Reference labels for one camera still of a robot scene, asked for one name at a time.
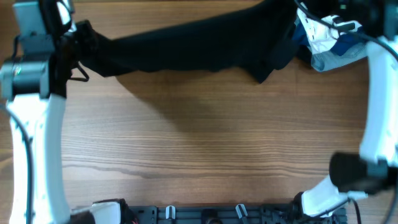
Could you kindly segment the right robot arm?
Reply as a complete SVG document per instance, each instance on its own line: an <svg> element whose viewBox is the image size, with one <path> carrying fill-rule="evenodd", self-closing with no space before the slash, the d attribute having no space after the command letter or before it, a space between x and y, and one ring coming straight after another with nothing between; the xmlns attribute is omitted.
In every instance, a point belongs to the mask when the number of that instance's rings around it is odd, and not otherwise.
<svg viewBox="0 0 398 224"><path fill-rule="evenodd" d="M397 189L397 1L325 1L319 7L364 27L357 37L368 42L368 112L358 154L333 154L329 174L294 198L290 216L304 223Z"/></svg>

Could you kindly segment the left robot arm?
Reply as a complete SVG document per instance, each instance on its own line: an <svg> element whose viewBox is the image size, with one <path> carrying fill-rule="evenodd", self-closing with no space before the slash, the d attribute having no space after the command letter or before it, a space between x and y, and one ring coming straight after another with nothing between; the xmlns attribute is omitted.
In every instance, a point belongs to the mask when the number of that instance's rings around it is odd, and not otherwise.
<svg viewBox="0 0 398 224"><path fill-rule="evenodd" d="M12 56L1 67L1 109L10 118L14 195L11 223L123 223L116 200L71 209L62 177L67 83L95 49L91 26L75 23L71 1L17 1Z"/></svg>

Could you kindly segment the black garment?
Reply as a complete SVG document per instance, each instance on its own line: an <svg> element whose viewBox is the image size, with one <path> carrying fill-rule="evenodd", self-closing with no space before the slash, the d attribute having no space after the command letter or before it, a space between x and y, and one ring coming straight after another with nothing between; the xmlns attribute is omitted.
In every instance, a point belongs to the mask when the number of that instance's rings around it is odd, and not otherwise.
<svg viewBox="0 0 398 224"><path fill-rule="evenodd" d="M293 1L266 0L240 11L119 39L97 34L98 49L81 63L103 77L240 67L262 83L298 51L292 39L296 16Z"/></svg>

